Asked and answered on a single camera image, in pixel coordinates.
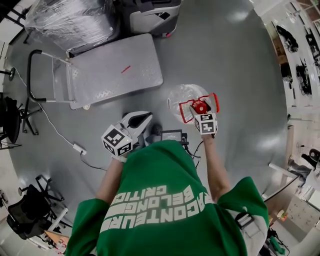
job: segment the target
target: cart handle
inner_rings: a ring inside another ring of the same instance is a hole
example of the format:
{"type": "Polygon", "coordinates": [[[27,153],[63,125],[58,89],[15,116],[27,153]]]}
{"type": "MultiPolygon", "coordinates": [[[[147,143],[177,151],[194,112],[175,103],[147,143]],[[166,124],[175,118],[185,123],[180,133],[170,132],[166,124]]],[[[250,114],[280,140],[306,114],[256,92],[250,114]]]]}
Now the cart handle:
{"type": "Polygon", "coordinates": [[[28,95],[28,98],[30,100],[32,100],[33,102],[43,103],[43,102],[47,102],[47,98],[36,98],[31,93],[31,62],[32,62],[32,57],[35,54],[42,54],[42,50],[33,50],[29,54],[28,66],[27,66],[27,70],[26,70],[26,93],[28,95]]]}

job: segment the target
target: red object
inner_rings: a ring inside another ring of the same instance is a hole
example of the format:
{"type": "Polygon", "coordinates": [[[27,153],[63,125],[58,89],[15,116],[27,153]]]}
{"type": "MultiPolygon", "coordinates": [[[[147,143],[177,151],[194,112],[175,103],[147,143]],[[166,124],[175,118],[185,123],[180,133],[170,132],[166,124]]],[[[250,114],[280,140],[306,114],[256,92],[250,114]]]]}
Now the red object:
{"type": "Polygon", "coordinates": [[[183,122],[184,122],[185,124],[187,124],[187,123],[189,123],[190,121],[192,121],[192,119],[193,119],[193,118],[191,118],[190,120],[186,121],[185,116],[184,116],[184,112],[183,112],[183,109],[182,109],[182,105],[183,105],[183,104],[192,102],[191,106],[194,108],[194,110],[195,110],[198,114],[205,114],[205,113],[207,113],[207,109],[206,109],[206,111],[205,111],[204,113],[200,113],[200,112],[202,112],[202,110],[200,110],[200,108],[201,108],[201,106],[203,107],[202,104],[204,104],[204,105],[205,105],[205,108],[207,108],[207,105],[204,103],[203,99],[204,99],[204,98],[211,97],[211,96],[214,97],[215,106],[216,106],[216,113],[219,113],[219,112],[220,112],[220,105],[219,105],[218,96],[217,96],[215,93],[211,93],[211,94],[209,94],[209,95],[201,96],[201,97],[199,97],[198,99],[189,99],[189,100],[186,101],[186,102],[181,102],[181,103],[179,103],[180,114],[181,114],[181,116],[182,116],[183,122]]]}
{"type": "Polygon", "coordinates": [[[198,114],[207,113],[207,104],[201,100],[196,100],[194,103],[192,103],[191,106],[194,108],[195,112],[197,112],[198,114]]]}
{"type": "Polygon", "coordinates": [[[121,74],[124,73],[124,72],[126,72],[130,67],[131,67],[131,65],[127,66],[127,67],[121,72],[121,74]]]}

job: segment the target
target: sleeve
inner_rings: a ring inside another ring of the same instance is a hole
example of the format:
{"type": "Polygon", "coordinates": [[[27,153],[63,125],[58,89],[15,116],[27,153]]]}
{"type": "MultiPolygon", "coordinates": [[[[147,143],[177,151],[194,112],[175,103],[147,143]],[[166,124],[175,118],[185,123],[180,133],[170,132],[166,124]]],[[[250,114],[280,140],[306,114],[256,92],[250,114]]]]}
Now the sleeve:
{"type": "Polygon", "coordinates": [[[252,222],[242,229],[238,227],[248,256],[258,255],[267,239],[269,228],[268,208],[251,177],[246,177],[228,193],[222,195],[218,206],[235,219],[240,213],[248,213],[252,222]]]}
{"type": "Polygon", "coordinates": [[[109,205],[100,199],[90,199],[79,204],[76,211],[66,256],[82,256],[96,247],[101,225],[109,205]]]}
{"type": "Polygon", "coordinates": [[[240,180],[231,191],[219,198],[217,204],[227,210],[246,211],[252,216],[263,217],[269,226],[268,208],[251,177],[240,180]]]}

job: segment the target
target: white cable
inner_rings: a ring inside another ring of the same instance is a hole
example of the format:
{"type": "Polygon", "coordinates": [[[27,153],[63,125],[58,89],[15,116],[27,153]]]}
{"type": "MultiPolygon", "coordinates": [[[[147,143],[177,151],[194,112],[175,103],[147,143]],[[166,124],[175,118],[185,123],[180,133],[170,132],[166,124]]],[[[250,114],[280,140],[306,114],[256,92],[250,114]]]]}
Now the white cable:
{"type": "MultiPolygon", "coordinates": [[[[25,86],[27,86],[26,83],[24,82],[24,80],[22,79],[22,77],[21,77],[18,69],[17,69],[16,67],[13,67],[13,68],[15,68],[15,71],[18,73],[18,75],[19,75],[22,83],[23,83],[25,86]]],[[[69,143],[69,144],[73,147],[74,145],[73,145],[69,140],[67,140],[67,138],[66,138],[65,136],[63,136],[60,132],[58,132],[57,128],[56,128],[55,125],[50,121],[49,116],[47,115],[47,112],[44,110],[44,108],[41,106],[41,104],[40,104],[40,103],[38,103],[38,104],[39,104],[40,108],[42,109],[43,113],[45,114],[46,118],[48,119],[49,123],[52,125],[52,127],[53,127],[54,130],[56,131],[56,133],[57,133],[58,135],[60,135],[67,143],[69,143]]]]}

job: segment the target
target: cardboard box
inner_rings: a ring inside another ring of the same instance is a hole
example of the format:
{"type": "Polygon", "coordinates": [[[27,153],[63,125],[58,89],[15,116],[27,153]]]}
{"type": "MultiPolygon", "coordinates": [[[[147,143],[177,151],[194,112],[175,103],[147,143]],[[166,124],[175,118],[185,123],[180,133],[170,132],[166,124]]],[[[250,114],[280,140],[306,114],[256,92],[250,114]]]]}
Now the cardboard box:
{"type": "Polygon", "coordinates": [[[288,63],[288,59],[286,55],[280,55],[278,56],[278,62],[279,64],[284,64],[284,63],[288,63]]]}
{"type": "Polygon", "coordinates": [[[274,48],[275,48],[275,52],[277,56],[281,56],[281,55],[285,55],[285,49],[284,46],[280,40],[280,37],[276,37],[275,39],[272,40],[274,48]]]}

